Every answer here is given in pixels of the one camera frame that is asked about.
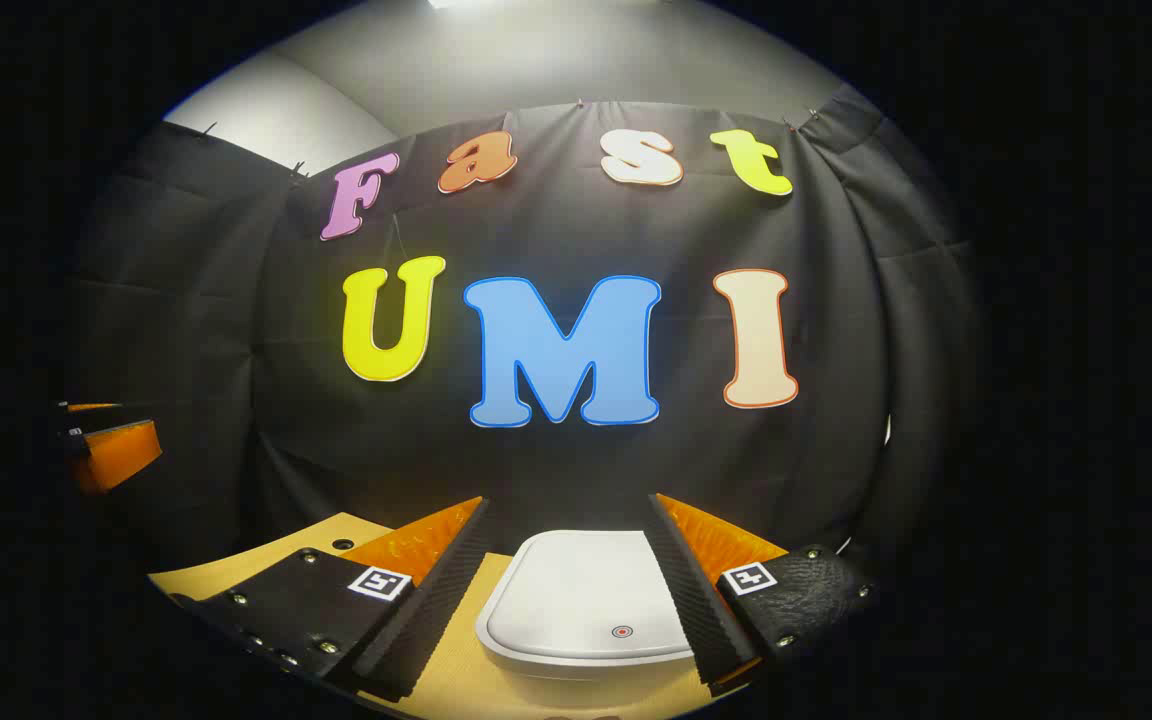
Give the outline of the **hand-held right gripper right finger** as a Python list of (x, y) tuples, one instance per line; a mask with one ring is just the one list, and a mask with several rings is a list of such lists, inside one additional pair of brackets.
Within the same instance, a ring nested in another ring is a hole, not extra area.
[(676, 498), (647, 505), (646, 539), (710, 692), (809, 655), (879, 598), (823, 544), (783, 550)]

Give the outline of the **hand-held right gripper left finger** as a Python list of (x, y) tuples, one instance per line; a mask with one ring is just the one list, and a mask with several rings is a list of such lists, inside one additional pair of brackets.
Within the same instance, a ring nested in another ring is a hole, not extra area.
[(476, 497), (361, 546), (300, 541), (183, 611), (282, 670), (338, 694), (411, 696), (483, 561)]

